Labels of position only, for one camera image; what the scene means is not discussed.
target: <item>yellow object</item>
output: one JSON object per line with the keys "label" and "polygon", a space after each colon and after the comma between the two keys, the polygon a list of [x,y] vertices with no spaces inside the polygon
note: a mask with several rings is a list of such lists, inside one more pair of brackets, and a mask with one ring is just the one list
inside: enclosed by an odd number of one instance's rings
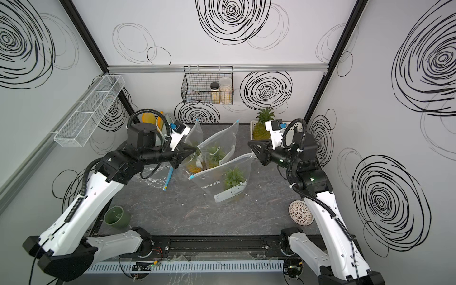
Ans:
{"label": "yellow object", "polygon": [[163,120],[160,117],[158,117],[156,125],[160,128],[160,130],[163,130]]}
{"label": "yellow object", "polygon": [[152,113],[144,113],[141,118],[143,123],[155,124],[155,115]]}

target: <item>white wire basket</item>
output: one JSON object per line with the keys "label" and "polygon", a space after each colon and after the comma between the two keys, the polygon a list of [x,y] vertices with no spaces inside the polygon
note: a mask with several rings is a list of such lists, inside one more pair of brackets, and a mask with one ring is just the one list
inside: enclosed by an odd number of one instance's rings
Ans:
{"label": "white wire basket", "polygon": [[[255,128],[255,125],[258,123],[258,121],[250,121],[250,140],[253,140],[254,139],[254,128]],[[282,122],[283,124],[286,124],[287,127],[289,124],[291,124],[291,122]],[[297,129],[297,133],[299,132],[302,132],[302,125],[301,123],[296,123],[294,125],[294,128],[291,128],[288,133],[287,133],[287,136],[286,136],[286,144],[287,145],[291,145],[291,143],[293,142],[293,135],[295,134],[295,130]]]}
{"label": "white wire basket", "polygon": [[54,141],[61,146],[83,147],[114,104],[124,85],[122,76],[104,75],[54,136]]}

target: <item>plastic bag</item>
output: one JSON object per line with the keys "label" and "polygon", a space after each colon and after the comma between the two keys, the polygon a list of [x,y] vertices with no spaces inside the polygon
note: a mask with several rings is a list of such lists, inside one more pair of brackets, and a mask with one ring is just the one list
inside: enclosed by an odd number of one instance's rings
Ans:
{"label": "plastic bag", "polygon": [[220,203],[244,191],[254,158],[254,153],[247,153],[220,166],[191,175],[189,179],[203,189],[209,198]]}
{"label": "plastic bag", "polygon": [[222,165],[231,159],[236,147],[238,129],[239,120],[198,145],[208,169]]}
{"label": "plastic bag", "polygon": [[[184,143],[197,148],[198,145],[202,143],[203,139],[204,137],[201,125],[199,124],[198,120],[196,120],[192,129],[185,138]],[[202,171],[204,167],[204,160],[202,158],[201,151],[197,148],[196,152],[192,153],[182,161],[181,166],[188,175],[192,175]]]}
{"label": "plastic bag", "polygon": [[[143,177],[147,177],[147,175],[154,170],[154,168],[157,166],[157,164],[153,165],[148,165],[144,167],[143,170]],[[166,179],[168,177],[169,170],[171,168],[171,164],[169,162],[164,162],[160,165],[160,167],[157,169],[157,171],[149,178],[147,179],[142,179],[141,174],[137,173],[133,175],[131,178],[131,181],[134,182],[139,182],[139,183],[144,183],[149,185],[151,188],[156,188],[163,190],[166,184]]]}

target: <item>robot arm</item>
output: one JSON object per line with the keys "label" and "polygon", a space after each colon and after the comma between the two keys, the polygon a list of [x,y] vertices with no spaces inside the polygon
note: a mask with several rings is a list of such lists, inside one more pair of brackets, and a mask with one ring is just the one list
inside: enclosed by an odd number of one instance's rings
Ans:
{"label": "robot arm", "polygon": [[[135,112],[132,117],[146,111]],[[38,259],[38,266],[47,274],[63,281],[72,281],[84,273],[90,265],[120,254],[137,252],[141,247],[149,251],[150,238],[144,230],[133,228],[125,233],[100,238],[83,238],[92,221],[104,206],[128,183],[132,176],[143,171],[145,165],[170,162],[174,168],[196,148],[180,142],[190,128],[176,121],[171,124],[171,139],[162,146],[155,146],[158,133],[153,124],[129,125],[128,139],[117,150],[92,162],[86,169],[95,173],[65,212],[40,236],[31,236],[24,243],[29,255]]]}
{"label": "robot arm", "polygon": [[[282,141],[295,123],[303,132],[293,135],[293,144],[282,147]],[[317,145],[306,133],[306,123],[296,119],[285,128],[282,120],[266,122],[271,133],[268,141],[250,141],[249,147],[264,165],[277,163],[287,169],[290,188],[304,199],[317,222],[328,254],[313,244],[298,228],[282,231],[283,251],[296,253],[319,277],[320,284],[384,284],[380,273],[371,271],[356,249],[337,207],[332,186],[316,158]]]}

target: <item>gray marble tabletop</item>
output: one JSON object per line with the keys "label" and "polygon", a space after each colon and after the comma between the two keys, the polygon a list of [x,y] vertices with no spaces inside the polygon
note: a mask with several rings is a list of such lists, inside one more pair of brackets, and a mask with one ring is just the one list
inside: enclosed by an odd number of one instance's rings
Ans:
{"label": "gray marble tabletop", "polygon": [[[204,137],[227,128],[228,124],[202,125]],[[250,125],[239,125],[233,158],[249,153]],[[188,180],[182,168],[174,170],[166,191],[160,183],[134,177],[117,193],[111,206],[122,206],[131,214],[130,226],[140,226],[151,234],[171,235],[262,235],[280,234],[280,230],[299,226],[289,214],[288,206],[299,200],[298,194],[282,178],[276,164],[262,166],[255,159],[244,194],[235,202],[214,206],[202,189]],[[301,227],[306,234],[319,234],[314,221]],[[105,223],[99,234],[115,234]]]}

